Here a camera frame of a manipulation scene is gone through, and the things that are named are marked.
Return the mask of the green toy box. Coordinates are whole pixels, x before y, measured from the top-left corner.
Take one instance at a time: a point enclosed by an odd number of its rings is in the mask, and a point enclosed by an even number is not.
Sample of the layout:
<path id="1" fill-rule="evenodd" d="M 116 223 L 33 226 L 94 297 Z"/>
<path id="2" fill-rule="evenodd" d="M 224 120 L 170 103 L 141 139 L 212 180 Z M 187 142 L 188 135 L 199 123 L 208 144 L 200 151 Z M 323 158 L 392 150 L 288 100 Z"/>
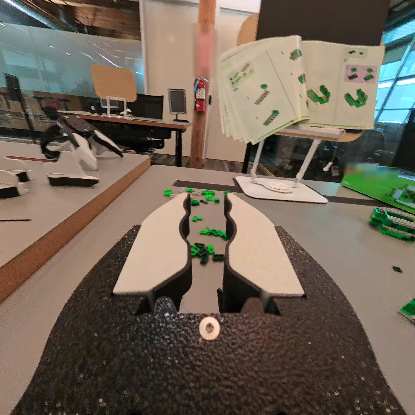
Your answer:
<path id="1" fill-rule="evenodd" d="M 375 163 L 349 165 L 341 185 L 387 205 L 415 213 L 414 172 Z"/>

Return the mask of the white desk with wooden edge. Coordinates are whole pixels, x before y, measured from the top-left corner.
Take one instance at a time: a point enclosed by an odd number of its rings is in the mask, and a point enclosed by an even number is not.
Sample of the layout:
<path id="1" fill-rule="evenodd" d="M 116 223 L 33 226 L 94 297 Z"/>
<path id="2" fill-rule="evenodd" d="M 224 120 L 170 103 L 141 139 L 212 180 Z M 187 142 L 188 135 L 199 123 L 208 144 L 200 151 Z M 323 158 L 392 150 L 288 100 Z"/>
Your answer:
<path id="1" fill-rule="evenodd" d="M 91 188 L 55 187 L 44 170 L 46 163 L 53 162 L 45 159 L 39 146 L 1 141 L 1 155 L 26 161 L 35 176 L 25 184 L 28 193 L 1 200 L 1 219 L 32 219 L 1 222 L 1 302 L 151 166 L 147 155 L 127 153 L 120 158 L 107 152 L 98 157 L 98 171 L 87 172 L 100 179 L 98 184 Z"/>

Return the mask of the black office chair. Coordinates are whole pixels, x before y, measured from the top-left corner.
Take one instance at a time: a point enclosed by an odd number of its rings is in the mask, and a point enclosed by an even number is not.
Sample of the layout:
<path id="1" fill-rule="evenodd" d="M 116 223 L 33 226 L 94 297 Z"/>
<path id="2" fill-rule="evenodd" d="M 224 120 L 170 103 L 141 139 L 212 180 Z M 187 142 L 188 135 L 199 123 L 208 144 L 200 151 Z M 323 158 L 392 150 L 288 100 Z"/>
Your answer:
<path id="1" fill-rule="evenodd" d="M 171 138 L 171 131 L 167 129 L 107 127 L 102 131 L 118 147 L 136 153 L 153 153 L 155 150 L 163 149 L 165 140 Z"/>

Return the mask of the green angled brick assembly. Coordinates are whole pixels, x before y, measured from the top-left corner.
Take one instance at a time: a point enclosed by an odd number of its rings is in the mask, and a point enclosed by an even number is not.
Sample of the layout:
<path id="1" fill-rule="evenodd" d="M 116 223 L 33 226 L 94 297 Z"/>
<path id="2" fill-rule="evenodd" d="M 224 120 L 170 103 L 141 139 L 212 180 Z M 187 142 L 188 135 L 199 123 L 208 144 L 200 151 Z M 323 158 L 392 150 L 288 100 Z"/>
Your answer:
<path id="1" fill-rule="evenodd" d="M 415 298 L 412 298 L 408 303 L 403 305 L 399 312 L 407 318 L 409 321 L 411 321 L 413 324 L 415 324 Z"/>

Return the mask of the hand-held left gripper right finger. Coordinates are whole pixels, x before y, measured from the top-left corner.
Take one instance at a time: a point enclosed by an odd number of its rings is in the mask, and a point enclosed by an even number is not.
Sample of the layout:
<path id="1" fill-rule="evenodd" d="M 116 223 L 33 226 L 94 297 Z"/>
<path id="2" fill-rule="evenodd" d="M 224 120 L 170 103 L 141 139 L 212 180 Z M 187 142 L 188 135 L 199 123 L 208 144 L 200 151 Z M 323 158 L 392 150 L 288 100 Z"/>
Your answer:
<path id="1" fill-rule="evenodd" d="M 233 193 L 225 195 L 226 235 L 221 311 L 241 312 L 254 298 L 273 313 L 277 298 L 303 298 L 304 288 L 273 222 Z"/>

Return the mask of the scatter of toy bricks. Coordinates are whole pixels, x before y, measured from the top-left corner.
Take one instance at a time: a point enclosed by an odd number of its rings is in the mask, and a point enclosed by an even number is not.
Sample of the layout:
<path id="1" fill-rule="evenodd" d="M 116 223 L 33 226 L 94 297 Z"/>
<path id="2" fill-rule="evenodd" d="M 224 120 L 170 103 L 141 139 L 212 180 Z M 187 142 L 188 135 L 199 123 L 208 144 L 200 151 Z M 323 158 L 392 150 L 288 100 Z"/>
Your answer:
<path id="1" fill-rule="evenodd" d="M 221 199 L 216 196 L 216 192 L 211 189 L 193 189 L 185 188 L 181 190 L 182 193 L 190 195 L 190 206 L 209 206 L 209 203 L 220 205 Z M 228 235 L 221 229 L 204 226 L 196 230 L 198 236 L 220 238 L 222 241 L 229 240 Z M 225 260 L 225 253 L 219 252 L 215 249 L 212 243 L 195 241 L 190 244 L 190 253 L 192 258 L 199 258 L 200 264 L 205 265 L 211 259 L 213 262 L 223 262 Z"/>

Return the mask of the black monitor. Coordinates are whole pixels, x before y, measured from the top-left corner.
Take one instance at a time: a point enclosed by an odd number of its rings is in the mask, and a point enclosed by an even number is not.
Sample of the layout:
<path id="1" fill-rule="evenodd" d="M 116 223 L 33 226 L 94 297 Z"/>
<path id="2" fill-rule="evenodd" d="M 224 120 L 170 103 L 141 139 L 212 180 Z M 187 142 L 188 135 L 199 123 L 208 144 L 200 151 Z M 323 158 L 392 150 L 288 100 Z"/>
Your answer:
<path id="1" fill-rule="evenodd" d="M 137 94 L 136 101 L 127 102 L 133 117 L 163 119 L 164 96 Z"/>

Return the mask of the green grey brick build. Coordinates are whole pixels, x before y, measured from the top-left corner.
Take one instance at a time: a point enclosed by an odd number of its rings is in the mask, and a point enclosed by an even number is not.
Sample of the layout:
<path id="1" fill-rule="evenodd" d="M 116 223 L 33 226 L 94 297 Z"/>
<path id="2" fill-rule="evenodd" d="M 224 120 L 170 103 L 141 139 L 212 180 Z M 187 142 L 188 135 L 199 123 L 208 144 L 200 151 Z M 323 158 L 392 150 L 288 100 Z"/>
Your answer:
<path id="1" fill-rule="evenodd" d="M 415 216 L 397 208 L 375 207 L 369 225 L 402 241 L 415 241 Z"/>

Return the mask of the idle hand-held gripper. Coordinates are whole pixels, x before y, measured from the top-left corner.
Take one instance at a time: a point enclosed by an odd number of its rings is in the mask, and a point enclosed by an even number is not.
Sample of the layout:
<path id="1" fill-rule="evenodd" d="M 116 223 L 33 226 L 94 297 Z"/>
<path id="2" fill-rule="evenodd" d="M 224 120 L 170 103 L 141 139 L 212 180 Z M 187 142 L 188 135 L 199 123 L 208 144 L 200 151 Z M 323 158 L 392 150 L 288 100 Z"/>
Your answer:
<path id="1" fill-rule="evenodd" d="M 47 159 L 57 161 L 63 151 L 70 151 L 80 164 L 96 171 L 98 155 L 112 152 L 124 157 L 116 143 L 79 115 L 61 114 L 54 107 L 44 110 L 46 117 L 54 122 L 40 139 L 41 152 Z"/>

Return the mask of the wooden post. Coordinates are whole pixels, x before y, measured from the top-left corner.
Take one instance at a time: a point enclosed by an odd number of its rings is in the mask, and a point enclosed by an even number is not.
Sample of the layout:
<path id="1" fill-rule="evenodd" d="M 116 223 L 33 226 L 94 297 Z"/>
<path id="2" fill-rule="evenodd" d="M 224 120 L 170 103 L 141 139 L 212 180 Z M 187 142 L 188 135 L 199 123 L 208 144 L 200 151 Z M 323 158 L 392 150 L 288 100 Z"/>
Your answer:
<path id="1" fill-rule="evenodd" d="M 194 40 L 194 80 L 203 77 L 209 81 L 206 91 L 206 111 L 193 112 L 190 167 L 201 169 L 204 161 L 206 125 L 209 108 L 209 89 L 215 52 L 216 0 L 201 0 L 198 7 L 198 21 Z"/>

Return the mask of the black tape strip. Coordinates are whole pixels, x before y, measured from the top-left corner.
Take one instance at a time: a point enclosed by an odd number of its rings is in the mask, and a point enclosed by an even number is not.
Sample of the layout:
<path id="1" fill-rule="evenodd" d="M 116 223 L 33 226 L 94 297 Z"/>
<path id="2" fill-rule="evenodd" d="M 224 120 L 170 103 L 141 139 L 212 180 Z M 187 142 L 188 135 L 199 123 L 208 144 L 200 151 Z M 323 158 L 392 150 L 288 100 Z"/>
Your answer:
<path id="1" fill-rule="evenodd" d="M 236 178 L 233 179 L 235 185 L 221 185 L 221 184 L 211 184 L 211 183 L 201 183 L 201 182 L 190 182 L 184 180 L 177 180 L 174 182 L 174 187 L 182 188 L 193 188 L 193 189 L 202 189 L 202 190 L 214 190 L 214 191 L 226 191 L 230 190 L 232 193 L 243 193 L 241 187 L 236 182 Z M 342 203 L 342 204 L 351 204 L 351 205 L 364 205 L 364 206 L 373 206 L 380 208 L 392 208 L 390 205 L 385 204 L 379 200 L 375 199 L 360 199 L 360 198 L 347 198 L 342 196 L 335 195 L 323 195 L 317 192 L 320 196 L 323 196 L 330 203 Z"/>

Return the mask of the wooden office desk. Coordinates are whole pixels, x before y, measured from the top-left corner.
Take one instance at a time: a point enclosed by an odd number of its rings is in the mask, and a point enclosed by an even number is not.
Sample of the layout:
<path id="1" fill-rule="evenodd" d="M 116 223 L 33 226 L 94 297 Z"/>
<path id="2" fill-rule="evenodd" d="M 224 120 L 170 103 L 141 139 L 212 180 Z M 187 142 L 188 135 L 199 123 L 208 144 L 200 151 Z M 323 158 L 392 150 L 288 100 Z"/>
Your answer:
<path id="1" fill-rule="evenodd" d="M 115 123 L 122 125 L 135 125 L 141 128 L 154 129 L 159 128 L 170 133 L 175 132 L 175 166 L 182 167 L 182 153 L 183 153 L 183 140 L 182 134 L 187 131 L 191 126 L 191 122 L 178 122 L 178 121 L 164 121 L 162 119 L 142 118 L 142 117 L 122 117 L 117 115 L 98 115 L 85 111 L 58 111 L 61 115 L 76 115 L 82 119 L 95 122 Z"/>

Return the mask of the white book stand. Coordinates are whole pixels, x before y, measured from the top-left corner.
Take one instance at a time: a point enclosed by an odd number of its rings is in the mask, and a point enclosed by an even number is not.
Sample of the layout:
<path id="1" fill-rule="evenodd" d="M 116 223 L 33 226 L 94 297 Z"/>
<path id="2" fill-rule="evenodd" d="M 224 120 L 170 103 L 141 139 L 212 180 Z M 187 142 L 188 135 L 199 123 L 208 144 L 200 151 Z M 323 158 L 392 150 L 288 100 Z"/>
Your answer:
<path id="1" fill-rule="evenodd" d="M 296 177 L 293 180 L 282 180 L 276 178 L 259 178 L 257 176 L 257 167 L 265 143 L 265 140 L 262 140 L 259 143 L 251 175 L 236 177 L 236 183 L 241 188 L 241 191 L 249 197 L 261 200 L 327 204 L 327 198 L 314 189 L 302 184 L 302 179 L 321 141 L 338 142 L 345 134 L 345 130 L 333 127 L 311 127 L 297 124 L 281 129 L 277 134 L 312 140 L 312 144 Z"/>

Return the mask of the red fire extinguisher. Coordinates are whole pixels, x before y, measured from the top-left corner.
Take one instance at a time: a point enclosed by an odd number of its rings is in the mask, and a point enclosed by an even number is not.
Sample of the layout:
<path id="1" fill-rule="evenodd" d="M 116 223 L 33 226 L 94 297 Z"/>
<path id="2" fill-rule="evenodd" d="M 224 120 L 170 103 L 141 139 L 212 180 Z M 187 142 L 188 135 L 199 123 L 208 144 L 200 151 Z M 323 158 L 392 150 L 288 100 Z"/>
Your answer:
<path id="1" fill-rule="evenodd" d="M 209 81 L 203 77 L 197 77 L 194 82 L 194 110 L 197 112 L 206 111 L 206 91 Z"/>

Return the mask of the grey desk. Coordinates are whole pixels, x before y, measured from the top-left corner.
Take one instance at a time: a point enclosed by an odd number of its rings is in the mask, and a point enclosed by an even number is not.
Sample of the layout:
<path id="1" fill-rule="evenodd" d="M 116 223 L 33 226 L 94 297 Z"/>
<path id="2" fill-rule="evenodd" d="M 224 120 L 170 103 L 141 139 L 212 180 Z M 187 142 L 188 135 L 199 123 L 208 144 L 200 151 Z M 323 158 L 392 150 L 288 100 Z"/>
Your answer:
<path id="1" fill-rule="evenodd" d="M 166 198 L 176 180 L 234 185 L 236 173 L 152 166 L 1 304 L 1 414 L 31 381 L 64 304 L 98 260 Z M 370 206 L 240 197 L 282 226 L 330 274 L 358 315 L 392 391 L 414 414 L 414 244 L 371 229 Z M 392 270 L 402 268 L 402 273 Z"/>

